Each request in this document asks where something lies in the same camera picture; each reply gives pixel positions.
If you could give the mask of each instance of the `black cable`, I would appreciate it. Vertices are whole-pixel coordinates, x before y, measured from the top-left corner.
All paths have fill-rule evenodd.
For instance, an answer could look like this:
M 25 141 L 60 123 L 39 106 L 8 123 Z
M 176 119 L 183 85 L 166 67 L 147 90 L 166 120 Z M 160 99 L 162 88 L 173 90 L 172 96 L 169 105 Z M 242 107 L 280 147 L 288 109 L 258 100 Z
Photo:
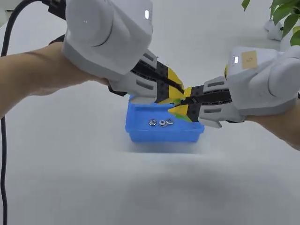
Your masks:
M 8 53 L 8 46 L 9 46 L 11 32 L 13 30 L 13 26 L 18 15 L 26 6 L 28 6 L 29 4 L 35 1 L 42 1 L 42 0 L 23 0 L 12 12 L 5 30 L 1 57 L 6 56 Z M 7 201 L 6 190 L 5 190 L 7 138 L 6 138 L 5 117 L 1 119 L 1 137 L 2 137 L 2 167 L 1 167 L 0 188 L 1 188 L 1 196 L 3 202 L 3 225 L 7 225 L 8 224 L 8 201 Z

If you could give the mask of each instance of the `green plant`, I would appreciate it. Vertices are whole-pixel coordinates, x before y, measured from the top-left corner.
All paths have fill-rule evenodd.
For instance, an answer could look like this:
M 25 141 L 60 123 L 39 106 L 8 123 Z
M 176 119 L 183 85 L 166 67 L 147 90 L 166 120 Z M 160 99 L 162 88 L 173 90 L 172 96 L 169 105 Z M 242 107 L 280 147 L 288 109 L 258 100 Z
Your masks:
M 243 0 L 244 11 L 250 1 Z M 300 19 L 300 0 L 273 0 L 270 11 L 270 19 L 273 19 L 275 25 L 287 16 L 283 25 L 283 37 L 285 37 Z M 291 45 L 300 45 L 300 30 L 294 32 Z

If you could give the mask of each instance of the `plant leaf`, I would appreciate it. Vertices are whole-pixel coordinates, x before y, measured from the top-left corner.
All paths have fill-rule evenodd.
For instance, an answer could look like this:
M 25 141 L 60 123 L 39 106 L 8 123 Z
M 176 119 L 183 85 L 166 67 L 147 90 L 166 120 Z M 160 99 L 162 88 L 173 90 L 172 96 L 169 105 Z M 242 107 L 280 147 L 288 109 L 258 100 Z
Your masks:
M 286 6 L 286 5 L 279 6 L 273 14 L 273 20 L 275 25 L 283 18 L 285 18 L 287 15 L 289 15 L 291 10 L 292 8 L 290 6 Z
M 283 26 L 283 37 L 285 37 L 291 31 L 298 19 L 299 16 L 297 14 L 291 14 L 285 19 L 285 23 Z
M 273 0 L 271 7 L 280 6 L 282 4 L 287 4 L 287 3 L 290 3 L 292 1 L 295 1 L 295 0 Z
M 293 45 L 300 45 L 300 30 L 294 33 L 291 38 L 291 46 Z
M 271 15 L 270 15 L 270 20 L 272 19 L 272 17 L 273 17 L 273 14 L 274 14 L 274 12 L 275 12 L 276 8 L 277 8 L 277 6 L 273 6 L 273 7 L 271 7 Z
M 244 11 L 247 9 L 249 3 L 250 3 L 250 0 L 243 0 L 242 6 L 243 6 L 243 8 L 244 8 Z

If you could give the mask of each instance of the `white wall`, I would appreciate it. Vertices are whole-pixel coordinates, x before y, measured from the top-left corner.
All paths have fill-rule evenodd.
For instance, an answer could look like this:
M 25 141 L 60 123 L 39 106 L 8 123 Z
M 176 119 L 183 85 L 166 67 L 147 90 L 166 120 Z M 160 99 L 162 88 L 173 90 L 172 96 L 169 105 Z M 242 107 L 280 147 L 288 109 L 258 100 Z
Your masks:
M 14 9 L 22 0 L 1 0 L 0 8 L 4 10 Z

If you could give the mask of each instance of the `led light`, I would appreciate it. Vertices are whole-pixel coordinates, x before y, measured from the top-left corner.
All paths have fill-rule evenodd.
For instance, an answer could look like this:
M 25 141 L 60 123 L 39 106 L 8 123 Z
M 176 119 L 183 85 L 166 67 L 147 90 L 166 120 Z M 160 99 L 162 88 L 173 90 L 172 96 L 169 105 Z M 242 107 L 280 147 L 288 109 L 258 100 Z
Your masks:
M 146 18 L 147 20 L 149 19 L 149 11 L 148 11 L 148 10 L 145 11 L 145 18 Z

